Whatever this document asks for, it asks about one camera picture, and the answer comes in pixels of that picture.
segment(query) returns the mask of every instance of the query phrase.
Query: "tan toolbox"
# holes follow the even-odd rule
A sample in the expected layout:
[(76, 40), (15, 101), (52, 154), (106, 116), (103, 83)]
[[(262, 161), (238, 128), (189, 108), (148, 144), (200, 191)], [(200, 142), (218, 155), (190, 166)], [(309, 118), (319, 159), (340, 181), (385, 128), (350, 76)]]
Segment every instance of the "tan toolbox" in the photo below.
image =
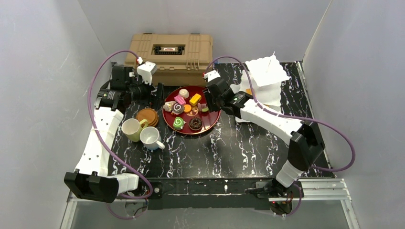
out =
[[(166, 86), (206, 86), (203, 73), (213, 60), (213, 38), (210, 35), (135, 34), (129, 47), (143, 61), (157, 65), (152, 83)], [(128, 54), (125, 65), (135, 65)]]

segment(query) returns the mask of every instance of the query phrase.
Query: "black marble table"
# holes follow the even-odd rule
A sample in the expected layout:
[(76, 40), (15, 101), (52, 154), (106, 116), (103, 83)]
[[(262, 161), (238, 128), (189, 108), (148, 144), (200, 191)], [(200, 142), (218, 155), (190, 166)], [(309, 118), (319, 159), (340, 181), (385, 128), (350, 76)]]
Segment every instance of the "black marble table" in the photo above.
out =
[[(309, 104), (298, 75), (296, 63), (282, 63), (289, 81), (282, 83), (281, 109), (289, 115), (311, 117)], [(233, 63), (216, 64), (215, 69), (229, 84), (240, 83), (242, 70)], [(177, 87), (165, 87), (164, 96)], [(132, 104), (123, 122), (144, 107)], [(147, 178), (274, 178), (287, 160), (288, 147), (271, 132), (255, 124), (238, 124), (234, 117), (221, 113), (216, 126), (200, 136), (179, 134), (170, 129), (158, 111), (156, 126), (166, 148), (149, 151), (133, 143), (118, 129), (112, 150)], [(327, 167), (322, 154), (315, 163)], [(116, 160), (109, 160), (110, 175), (126, 172)], [(310, 170), (306, 177), (332, 177), (330, 172)]]

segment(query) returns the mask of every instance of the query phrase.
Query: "round tray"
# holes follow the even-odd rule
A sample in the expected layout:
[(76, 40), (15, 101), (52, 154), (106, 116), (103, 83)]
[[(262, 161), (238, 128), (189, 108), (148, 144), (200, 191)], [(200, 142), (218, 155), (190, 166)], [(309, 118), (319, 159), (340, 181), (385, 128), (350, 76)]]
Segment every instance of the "round tray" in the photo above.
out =
[[(200, 101), (201, 104), (207, 103), (207, 101), (205, 100), (205, 97), (204, 97), (204, 93), (203, 93), (203, 90), (205, 89), (205, 87), (200, 87), (200, 86), (185, 86), (185, 87), (178, 88), (177, 90), (172, 92), (167, 97), (165, 102), (174, 101), (174, 97), (179, 94), (179, 91), (181, 89), (187, 89), (187, 91), (189, 91), (190, 96), (187, 99), (185, 99), (187, 104), (189, 104), (189, 100), (195, 94), (201, 95), (201, 101)], [(167, 125), (170, 126), (171, 129), (173, 129), (179, 133), (185, 134), (185, 135), (197, 135), (197, 134), (204, 133), (205, 131), (208, 131), (216, 124), (216, 122), (218, 122), (219, 115), (221, 113), (221, 111), (215, 111), (215, 112), (200, 112), (200, 111), (196, 112), (196, 111), (198, 111), (198, 108), (193, 109), (190, 113), (183, 112), (179, 115), (175, 115), (175, 114), (171, 114), (171, 112), (168, 112), (168, 111), (165, 111), (162, 109), (163, 119), (165, 120)], [(176, 130), (173, 128), (173, 122), (176, 117), (180, 117), (186, 122), (186, 124), (184, 125), (182, 130)], [(202, 128), (200, 130), (191, 130), (189, 127), (189, 121), (194, 117), (198, 117), (202, 120)]]

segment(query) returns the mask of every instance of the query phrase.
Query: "orange toy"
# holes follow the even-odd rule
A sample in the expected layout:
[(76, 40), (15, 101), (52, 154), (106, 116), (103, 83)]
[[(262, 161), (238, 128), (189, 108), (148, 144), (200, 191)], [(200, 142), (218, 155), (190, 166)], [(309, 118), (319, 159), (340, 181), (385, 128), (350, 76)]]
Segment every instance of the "orange toy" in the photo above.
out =
[(191, 111), (191, 105), (188, 105), (188, 104), (186, 104), (186, 105), (184, 105), (184, 112), (185, 113), (189, 113), (190, 111)]

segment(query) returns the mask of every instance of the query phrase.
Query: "yellow-green mug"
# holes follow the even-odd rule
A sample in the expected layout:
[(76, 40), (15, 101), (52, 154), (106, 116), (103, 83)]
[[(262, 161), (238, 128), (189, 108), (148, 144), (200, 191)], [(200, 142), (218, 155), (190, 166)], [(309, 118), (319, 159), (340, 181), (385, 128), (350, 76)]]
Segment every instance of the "yellow-green mug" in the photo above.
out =
[(140, 138), (140, 132), (146, 127), (148, 127), (149, 123), (146, 119), (143, 119), (142, 121), (138, 121), (135, 118), (130, 118), (126, 120), (122, 124), (122, 132), (127, 136), (127, 138), (133, 142), (139, 142)]

